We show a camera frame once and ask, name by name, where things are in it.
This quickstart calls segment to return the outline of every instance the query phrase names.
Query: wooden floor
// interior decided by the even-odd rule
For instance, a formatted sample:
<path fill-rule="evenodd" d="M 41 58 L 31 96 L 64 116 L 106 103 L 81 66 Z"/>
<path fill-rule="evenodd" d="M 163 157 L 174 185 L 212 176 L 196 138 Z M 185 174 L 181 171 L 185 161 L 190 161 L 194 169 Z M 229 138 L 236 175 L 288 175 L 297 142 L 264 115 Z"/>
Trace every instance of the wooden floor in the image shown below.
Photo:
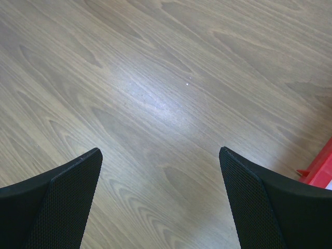
<path fill-rule="evenodd" d="M 0 0 L 0 187 L 93 147 L 82 248 L 239 248 L 228 146 L 297 179 L 332 135 L 326 0 Z"/>

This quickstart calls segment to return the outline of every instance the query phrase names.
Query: red object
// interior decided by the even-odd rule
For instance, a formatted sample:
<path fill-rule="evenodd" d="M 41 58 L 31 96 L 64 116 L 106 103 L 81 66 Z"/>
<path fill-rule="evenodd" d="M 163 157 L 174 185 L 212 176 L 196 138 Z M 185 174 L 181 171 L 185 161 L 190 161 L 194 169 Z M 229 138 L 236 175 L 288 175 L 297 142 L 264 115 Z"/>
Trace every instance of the red object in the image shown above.
<path fill-rule="evenodd" d="M 332 180 L 332 138 L 306 170 L 297 170 L 300 182 L 326 188 Z"/>

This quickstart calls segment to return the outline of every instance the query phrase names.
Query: black textured surface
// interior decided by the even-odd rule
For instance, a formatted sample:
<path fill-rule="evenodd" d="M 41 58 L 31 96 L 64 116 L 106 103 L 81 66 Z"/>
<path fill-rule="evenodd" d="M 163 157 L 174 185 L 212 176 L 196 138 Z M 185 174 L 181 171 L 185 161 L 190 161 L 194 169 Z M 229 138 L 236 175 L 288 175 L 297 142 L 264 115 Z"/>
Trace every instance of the black textured surface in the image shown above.
<path fill-rule="evenodd" d="M 262 181 L 227 148 L 219 157 L 241 247 L 286 248 Z"/>
<path fill-rule="evenodd" d="M 102 154 L 95 149 L 53 178 L 25 249 L 80 247 L 98 181 Z"/>

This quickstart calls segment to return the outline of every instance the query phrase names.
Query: wood grain surface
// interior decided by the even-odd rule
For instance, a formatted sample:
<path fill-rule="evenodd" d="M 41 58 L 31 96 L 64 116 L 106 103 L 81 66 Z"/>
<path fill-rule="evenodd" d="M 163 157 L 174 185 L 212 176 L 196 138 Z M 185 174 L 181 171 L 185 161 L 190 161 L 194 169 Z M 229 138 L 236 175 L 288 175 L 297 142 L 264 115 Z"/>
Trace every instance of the wood grain surface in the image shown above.
<path fill-rule="evenodd" d="M 297 179 L 332 135 L 326 0 L 0 0 L 0 187 L 104 155 L 82 248 L 239 248 L 228 146 Z"/>

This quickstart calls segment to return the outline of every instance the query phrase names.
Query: wood grain pattern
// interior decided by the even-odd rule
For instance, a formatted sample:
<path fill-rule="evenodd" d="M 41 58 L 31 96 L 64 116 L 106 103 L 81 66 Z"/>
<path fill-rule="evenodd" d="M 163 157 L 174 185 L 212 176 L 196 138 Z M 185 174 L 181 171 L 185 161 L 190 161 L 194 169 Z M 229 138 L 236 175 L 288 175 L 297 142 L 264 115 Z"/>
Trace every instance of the wood grain pattern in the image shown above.
<path fill-rule="evenodd" d="M 239 248 L 219 148 L 297 178 L 332 135 L 329 1 L 0 3 L 0 187 L 99 147 L 82 248 Z"/>

